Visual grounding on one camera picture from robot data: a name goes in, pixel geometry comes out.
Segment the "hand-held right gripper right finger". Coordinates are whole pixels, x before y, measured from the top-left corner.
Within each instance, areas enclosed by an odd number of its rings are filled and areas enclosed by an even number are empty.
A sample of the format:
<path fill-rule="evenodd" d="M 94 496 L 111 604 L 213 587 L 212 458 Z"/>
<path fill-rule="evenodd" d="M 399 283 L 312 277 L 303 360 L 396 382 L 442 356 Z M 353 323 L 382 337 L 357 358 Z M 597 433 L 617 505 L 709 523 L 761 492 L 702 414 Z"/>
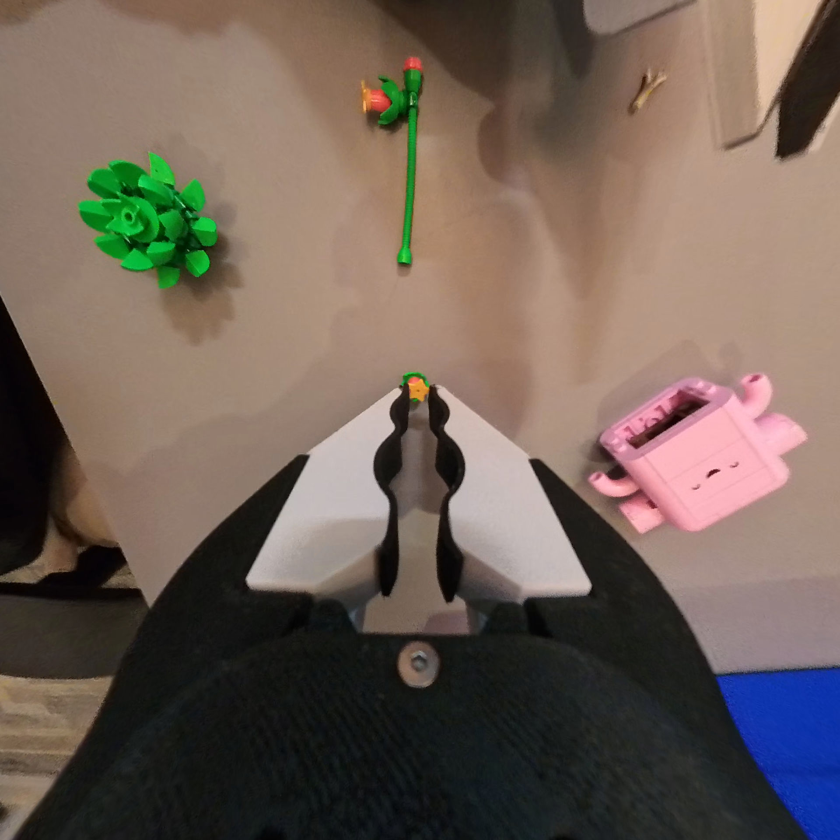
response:
<path fill-rule="evenodd" d="M 530 456 L 451 391 L 427 398 L 434 467 L 444 482 L 436 542 L 437 581 L 460 615 L 429 627 L 483 627 L 502 603 L 578 598 L 592 582 Z"/>

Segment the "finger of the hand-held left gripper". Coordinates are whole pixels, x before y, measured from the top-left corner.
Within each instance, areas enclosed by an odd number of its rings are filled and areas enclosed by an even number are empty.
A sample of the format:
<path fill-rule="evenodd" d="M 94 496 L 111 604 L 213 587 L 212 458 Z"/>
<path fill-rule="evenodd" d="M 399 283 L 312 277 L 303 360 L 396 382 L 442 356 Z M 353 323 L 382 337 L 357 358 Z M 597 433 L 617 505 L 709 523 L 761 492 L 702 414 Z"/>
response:
<path fill-rule="evenodd" d="M 775 113 L 775 157 L 819 144 L 838 119 L 838 1 L 706 2 L 712 123 L 725 150 Z"/>
<path fill-rule="evenodd" d="M 583 1 L 584 21 L 594 35 L 618 35 L 694 1 Z"/>

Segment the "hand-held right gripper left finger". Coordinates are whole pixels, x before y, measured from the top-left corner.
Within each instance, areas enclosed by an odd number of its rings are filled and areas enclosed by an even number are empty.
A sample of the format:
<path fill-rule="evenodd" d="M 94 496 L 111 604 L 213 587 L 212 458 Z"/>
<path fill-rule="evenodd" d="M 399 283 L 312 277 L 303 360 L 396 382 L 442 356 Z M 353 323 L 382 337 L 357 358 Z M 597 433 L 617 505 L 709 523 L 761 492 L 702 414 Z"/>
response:
<path fill-rule="evenodd" d="M 392 592 L 400 550 L 391 484 L 410 404 L 408 387 L 395 388 L 309 450 L 246 576 L 251 591 L 334 600 L 354 624 Z"/>

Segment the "black jacket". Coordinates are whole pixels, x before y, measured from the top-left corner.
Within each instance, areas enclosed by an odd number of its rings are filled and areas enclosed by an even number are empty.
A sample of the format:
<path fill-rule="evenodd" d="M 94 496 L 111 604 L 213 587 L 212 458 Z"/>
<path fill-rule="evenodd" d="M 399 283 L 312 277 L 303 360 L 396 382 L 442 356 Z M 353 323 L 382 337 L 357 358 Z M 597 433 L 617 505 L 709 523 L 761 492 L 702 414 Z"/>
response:
<path fill-rule="evenodd" d="M 1 304 L 1 574 L 33 562 L 46 541 L 65 435 L 9 312 Z"/>

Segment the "blue storage bin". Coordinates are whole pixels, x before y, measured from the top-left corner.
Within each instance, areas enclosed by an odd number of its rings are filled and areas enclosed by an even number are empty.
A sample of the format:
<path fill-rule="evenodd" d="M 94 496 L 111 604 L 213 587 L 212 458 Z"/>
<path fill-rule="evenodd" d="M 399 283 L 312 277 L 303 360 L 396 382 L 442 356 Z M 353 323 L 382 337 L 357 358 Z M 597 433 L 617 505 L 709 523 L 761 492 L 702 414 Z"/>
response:
<path fill-rule="evenodd" d="M 839 668 L 717 678 L 776 794 L 811 839 L 839 838 Z"/>

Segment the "green flower stem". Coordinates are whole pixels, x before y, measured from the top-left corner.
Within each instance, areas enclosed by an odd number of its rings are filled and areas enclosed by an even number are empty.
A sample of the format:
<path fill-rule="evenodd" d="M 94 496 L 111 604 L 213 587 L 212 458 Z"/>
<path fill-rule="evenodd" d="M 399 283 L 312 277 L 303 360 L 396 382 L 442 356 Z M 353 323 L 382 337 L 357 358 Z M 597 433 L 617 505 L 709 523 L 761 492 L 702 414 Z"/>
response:
<path fill-rule="evenodd" d="M 363 115 L 375 119 L 382 128 L 390 129 L 398 123 L 407 125 L 406 141 L 406 184 L 402 222 L 402 238 L 397 252 L 397 264 L 409 267 L 413 264 L 412 235 L 413 212 L 417 178 L 417 132 L 419 100 L 424 86 L 424 65 L 420 58 L 409 56 L 402 69 L 402 82 L 387 76 L 379 76 L 379 87 L 370 87 L 365 81 L 360 84 L 360 104 Z"/>

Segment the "pink brick figure pot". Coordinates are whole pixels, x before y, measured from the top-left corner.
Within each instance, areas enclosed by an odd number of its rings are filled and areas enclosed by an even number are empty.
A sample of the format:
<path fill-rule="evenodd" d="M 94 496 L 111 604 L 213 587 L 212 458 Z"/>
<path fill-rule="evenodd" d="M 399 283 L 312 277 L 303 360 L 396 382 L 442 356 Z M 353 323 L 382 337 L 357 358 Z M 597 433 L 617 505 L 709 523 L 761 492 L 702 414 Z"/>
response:
<path fill-rule="evenodd" d="M 782 488 L 784 456 L 807 441 L 789 416 L 772 413 L 768 375 L 732 388 L 687 377 L 605 429 L 600 446 L 623 471 L 589 475 L 591 487 L 619 499 L 639 533 L 667 523 L 699 532 Z"/>

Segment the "tan twig piece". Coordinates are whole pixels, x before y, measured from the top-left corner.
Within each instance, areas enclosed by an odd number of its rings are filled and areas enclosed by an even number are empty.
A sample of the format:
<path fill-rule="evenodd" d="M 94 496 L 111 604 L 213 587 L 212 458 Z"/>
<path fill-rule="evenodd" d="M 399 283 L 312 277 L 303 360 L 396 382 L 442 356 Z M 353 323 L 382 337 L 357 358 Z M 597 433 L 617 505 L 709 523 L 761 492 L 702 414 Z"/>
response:
<path fill-rule="evenodd" d="M 654 70 L 647 68 L 640 81 L 638 90 L 629 102 L 627 112 L 630 116 L 638 114 L 647 104 L 648 100 L 668 79 L 666 70 Z"/>

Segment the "green leafy plant piece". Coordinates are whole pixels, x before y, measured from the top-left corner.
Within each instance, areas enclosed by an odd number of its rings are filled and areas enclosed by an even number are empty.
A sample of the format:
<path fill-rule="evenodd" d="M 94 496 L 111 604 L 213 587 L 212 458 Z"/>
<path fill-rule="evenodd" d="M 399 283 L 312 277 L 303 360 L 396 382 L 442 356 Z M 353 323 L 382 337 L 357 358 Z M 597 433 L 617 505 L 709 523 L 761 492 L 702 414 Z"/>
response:
<path fill-rule="evenodd" d="M 123 270 L 154 273 L 161 290 L 174 288 L 183 274 L 201 279 L 209 272 L 218 227 L 204 213 L 200 181 L 180 184 L 169 162 L 149 152 L 146 165 L 120 159 L 93 169 L 87 189 L 80 219 Z"/>

